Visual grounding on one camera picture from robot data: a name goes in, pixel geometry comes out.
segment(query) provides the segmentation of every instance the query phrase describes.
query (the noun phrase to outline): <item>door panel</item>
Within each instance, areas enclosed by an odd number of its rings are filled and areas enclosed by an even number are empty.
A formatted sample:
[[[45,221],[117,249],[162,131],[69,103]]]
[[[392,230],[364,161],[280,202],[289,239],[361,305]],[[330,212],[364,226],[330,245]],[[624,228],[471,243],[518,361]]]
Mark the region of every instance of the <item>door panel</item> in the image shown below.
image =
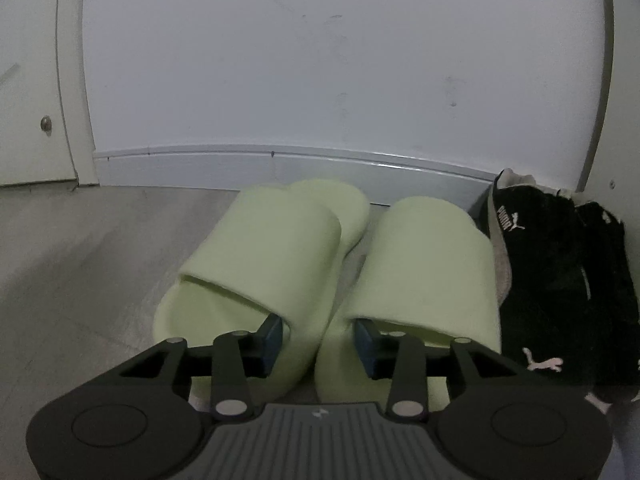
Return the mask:
[[[0,185],[76,177],[58,90],[56,7],[0,0]]]

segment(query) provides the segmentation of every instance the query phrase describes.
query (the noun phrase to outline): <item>ribbed gray panel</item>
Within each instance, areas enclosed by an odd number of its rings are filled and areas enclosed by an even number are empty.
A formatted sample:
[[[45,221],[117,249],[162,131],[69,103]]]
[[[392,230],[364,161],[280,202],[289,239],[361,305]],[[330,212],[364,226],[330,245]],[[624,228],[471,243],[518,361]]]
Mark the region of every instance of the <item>ribbed gray panel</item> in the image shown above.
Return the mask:
[[[375,404],[268,404],[223,426],[172,480],[468,480],[429,435],[383,418]]]

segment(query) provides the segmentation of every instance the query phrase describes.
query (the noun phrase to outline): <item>slipper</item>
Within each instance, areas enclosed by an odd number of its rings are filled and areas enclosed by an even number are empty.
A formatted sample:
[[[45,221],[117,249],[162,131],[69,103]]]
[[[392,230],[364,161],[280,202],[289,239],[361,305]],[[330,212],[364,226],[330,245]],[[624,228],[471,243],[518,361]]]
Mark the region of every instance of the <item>slipper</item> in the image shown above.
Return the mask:
[[[275,400],[311,364],[329,323],[342,261],[368,216],[366,197],[332,180],[240,192],[162,298],[154,340],[178,336],[190,346],[206,346],[224,333],[255,332],[277,314],[285,328],[273,371],[249,380],[255,403]],[[209,397],[210,380],[194,378],[191,393]]]
[[[316,388],[322,402],[386,404],[391,380],[371,380],[353,343],[353,320],[382,333],[448,346],[459,336],[500,351],[492,246],[457,206],[427,197],[397,202],[374,234],[360,277],[322,339]],[[429,378],[429,406],[449,402],[444,378]]]

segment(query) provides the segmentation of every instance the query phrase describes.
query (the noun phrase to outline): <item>circular cover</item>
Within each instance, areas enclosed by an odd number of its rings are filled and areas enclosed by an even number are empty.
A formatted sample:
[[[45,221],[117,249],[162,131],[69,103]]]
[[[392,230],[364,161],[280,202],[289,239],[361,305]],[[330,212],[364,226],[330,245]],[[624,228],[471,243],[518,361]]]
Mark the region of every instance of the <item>circular cover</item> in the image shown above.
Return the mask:
[[[202,436],[198,413],[167,387],[83,386],[27,429],[39,473],[59,480],[143,480],[179,468]]]
[[[611,449],[605,417],[557,386],[476,386],[444,409],[438,437],[461,468],[492,480],[592,478]]]

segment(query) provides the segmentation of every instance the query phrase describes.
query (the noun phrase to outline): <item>gray floor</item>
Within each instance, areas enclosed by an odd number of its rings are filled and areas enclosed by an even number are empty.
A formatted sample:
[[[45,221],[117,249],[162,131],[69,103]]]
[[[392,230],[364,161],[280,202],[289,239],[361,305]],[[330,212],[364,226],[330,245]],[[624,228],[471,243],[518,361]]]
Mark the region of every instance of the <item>gray floor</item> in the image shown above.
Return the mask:
[[[0,478],[36,480],[37,409],[152,345],[156,304],[231,191],[50,184],[0,189]],[[356,278],[383,208],[345,261]],[[312,400],[307,378],[289,399]]]

